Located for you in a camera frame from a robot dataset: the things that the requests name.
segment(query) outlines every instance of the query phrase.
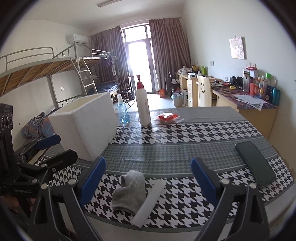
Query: brown curtain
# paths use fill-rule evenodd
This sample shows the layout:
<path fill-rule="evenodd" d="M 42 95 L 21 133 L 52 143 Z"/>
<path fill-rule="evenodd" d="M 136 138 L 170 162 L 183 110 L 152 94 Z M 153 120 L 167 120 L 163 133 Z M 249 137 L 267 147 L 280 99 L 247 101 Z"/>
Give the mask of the brown curtain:
<path fill-rule="evenodd" d="M 179 18 L 149 20 L 155 69 L 160 89 L 166 89 L 165 77 L 184 65 L 190 67 L 189 45 Z"/>
<path fill-rule="evenodd" d="M 91 36 L 91 45 L 93 49 L 112 52 L 113 55 L 116 55 L 116 72 L 120 88 L 122 89 L 122 84 L 124 80 L 129 77 L 129 74 L 121 28 L 118 26 Z M 94 69 L 95 74 L 98 77 L 98 83 L 104 83 L 116 79 L 111 67 L 105 67 L 100 63 L 96 65 Z"/>

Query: gray sock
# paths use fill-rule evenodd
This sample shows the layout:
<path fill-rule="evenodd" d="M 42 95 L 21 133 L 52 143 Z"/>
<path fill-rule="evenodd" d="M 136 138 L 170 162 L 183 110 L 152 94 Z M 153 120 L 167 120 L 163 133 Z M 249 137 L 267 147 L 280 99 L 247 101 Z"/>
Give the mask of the gray sock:
<path fill-rule="evenodd" d="M 112 207 L 135 215 L 146 199 L 145 177 L 134 170 L 121 175 L 121 187 L 112 194 Z"/>

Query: desk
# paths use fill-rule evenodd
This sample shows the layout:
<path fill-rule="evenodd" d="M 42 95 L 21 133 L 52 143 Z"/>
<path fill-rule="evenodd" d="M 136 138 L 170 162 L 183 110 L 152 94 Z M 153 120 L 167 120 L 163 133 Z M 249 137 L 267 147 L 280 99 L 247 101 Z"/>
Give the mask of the desk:
<path fill-rule="evenodd" d="M 173 112 L 181 118 L 177 123 L 164 125 L 156 119 L 163 112 Z M 120 175 L 130 170 L 145 174 L 146 192 L 150 191 L 156 178 L 162 178 L 167 184 L 147 222 L 137 230 L 154 233 L 153 237 L 157 232 L 173 233 L 174 236 L 176 232 L 181 232 L 179 240 L 193 240 L 211 215 L 213 206 L 202 196 L 192 175 L 190 161 L 198 156 L 220 178 L 248 185 L 252 181 L 250 171 L 234 148 L 236 143 L 246 140 L 258 147 L 277 175 L 275 182 L 260 190 L 269 222 L 278 217 L 293 199 L 295 184 L 283 160 L 233 108 L 162 109 L 150 114 L 151 125 L 142 128 L 138 112 L 130 112 L 130 123 L 118 126 L 116 136 L 101 155 L 107 162 L 106 172 L 85 211 L 99 234 L 108 236 L 104 240 L 120 239 L 119 233 L 110 232 L 116 228 L 114 226 L 135 229 L 130 224 L 131 214 L 114 211 L 110 205 L 112 192 L 120 186 Z M 44 158 L 63 151 L 58 144 L 51 147 Z M 68 179 L 77 178 L 91 164 L 78 159 L 71 167 L 57 172 L 50 185 L 63 185 Z M 233 204 L 229 222 L 233 220 L 236 209 Z M 189 237 L 191 232 L 195 232 L 193 238 Z"/>
<path fill-rule="evenodd" d="M 176 73 L 179 76 L 180 91 L 188 90 L 188 107 L 199 107 L 198 105 L 198 78 L 188 78 L 188 75 Z M 214 77 L 208 77 L 211 82 L 215 80 L 222 81 Z"/>
<path fill-rule="evenodd" d="M 266 103 L 263 105 L 262 110 L 259 111 L 246 103 L 237 101 L 234 95 L 245 94 L 240 89 L 231 90 L 226 86 L 212 87 L 212 93 L 217 96 L 216 106 L 230 106 L 234 108 L 238 113 L 251 122 L 266 139 L 269 138 L 276 117 L 277 107 Z"/>

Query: black phone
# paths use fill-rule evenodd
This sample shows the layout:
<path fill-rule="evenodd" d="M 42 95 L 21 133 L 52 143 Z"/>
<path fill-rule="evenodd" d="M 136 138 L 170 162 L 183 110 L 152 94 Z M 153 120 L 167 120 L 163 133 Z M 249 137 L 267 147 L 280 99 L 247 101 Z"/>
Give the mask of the black phone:
<path fill-rule="evenodd" d="M 235 149 L 250 169 L 260 189 L 266 187 L 276 179 L 273 169 L 251 141 L 237 143 Z"/>

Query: ceiling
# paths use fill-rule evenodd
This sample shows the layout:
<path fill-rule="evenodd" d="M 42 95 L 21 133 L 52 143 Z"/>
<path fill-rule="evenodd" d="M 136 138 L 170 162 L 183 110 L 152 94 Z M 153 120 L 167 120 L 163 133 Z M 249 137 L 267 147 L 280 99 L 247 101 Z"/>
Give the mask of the ceiling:
<path fill-rule="evenodd" d="M 147 18 L 166 18 L 179 13 L 185 0 L 122 0 L 99 8 L 107 0 L 40 0 L 24 20 L 47 20 L 81 29 L 106 30 Z"/>

